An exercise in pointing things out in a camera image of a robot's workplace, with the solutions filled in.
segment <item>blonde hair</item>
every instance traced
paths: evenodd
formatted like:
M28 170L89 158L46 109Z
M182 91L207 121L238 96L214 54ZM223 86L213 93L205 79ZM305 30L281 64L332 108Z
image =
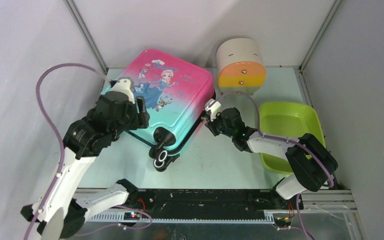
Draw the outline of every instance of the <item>blonde hair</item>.
M170 78L167 79L167 84L170 84L170 80L175 75L175 73L171 69L166 69L166 70L162 71L161 76L163 76L164 74L170 74Z

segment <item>white wall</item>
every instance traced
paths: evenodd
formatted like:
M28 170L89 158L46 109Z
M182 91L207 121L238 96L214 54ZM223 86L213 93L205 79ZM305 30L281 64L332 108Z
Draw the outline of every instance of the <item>white wall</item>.
M35 86L46 69L65 62L98 67L62 0L0 0L0 239L22 239L28 223L19 212L37 201L57 164L58 144ZM92 107L98 79L76 68L45 79L44 105L61 133Z
M158 48L202 67L234 37L256 40L267 66L301 64L334 0L75 1L109 67Z
M304 72L370 240L384 240L384 1L344 1Z

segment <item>gray wall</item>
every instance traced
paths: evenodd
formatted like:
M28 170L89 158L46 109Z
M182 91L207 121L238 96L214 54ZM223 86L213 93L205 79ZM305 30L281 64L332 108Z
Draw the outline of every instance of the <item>gray wall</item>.
M0 0L0 240L23 238L21 207L39 199L58 162L35 86L46 69L65 62L98 67L62 0ZM78 68L45 79L44 105L60 133L92 107L98 79ZM36 229L29 239L35 236Z
M344 1L304 71L337 176L384 239L384 0Z

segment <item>metal corner post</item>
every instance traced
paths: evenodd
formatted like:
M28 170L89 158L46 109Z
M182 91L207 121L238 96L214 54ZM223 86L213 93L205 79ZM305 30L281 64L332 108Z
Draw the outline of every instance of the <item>metal corner post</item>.
M334 0L333 1L333 4L329 9L329 12L328 12L326 18L324 19L323 23L321 24L320 29L318 30L317 34L315 35L315 38L312 41L310 48L308 49L307 53L305 54L304 59L302 60L301 65L299 66L299 69L301 71L303 71L306 68L307 64L309 63L309 60L314 53L314 50L316 49L317 45L319 44L320 40L322 39L323 35L325 34L326 29L328 29L329 24L331 23L333 17L335 16L335 14L336 14L336 12L337 12L337 10L338 10L338 8L342 2L343 2L343 0Z
M88 27L85 24L85 21L82 18L82 15L79 12L79 9L76 6L76 3L74 0L63 0L65 5L68 8L68 11L70 12L71 16L73 17L75 23L78 26L78 29L80 30L81 34L84 37L84 40L86 41L87 45L90 48L90 51L92 52L93 56L95 57L96 61L99 64L99 67L101 68L102 72L104 74L108 73L108 66L104 61L104 58L102 57L101 53L99 52L98 46L95 43L94 39L92 38L91 33L88 30Z

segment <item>blue dress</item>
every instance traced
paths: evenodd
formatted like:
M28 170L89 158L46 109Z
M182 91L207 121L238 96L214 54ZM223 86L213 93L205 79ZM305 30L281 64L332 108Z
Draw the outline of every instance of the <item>blue dress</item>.
M159 86L151 87L151 84L158 84L158 83L159 83ZM159 79L158 81L139 83L139 85L134 86L133 95L134 95L134 98L142 96L145 99L146 108L151 109L158 105L160 96L163 93L164 88L170 88L173 85L174 84L167 85L167 83L164 82L162 79Z

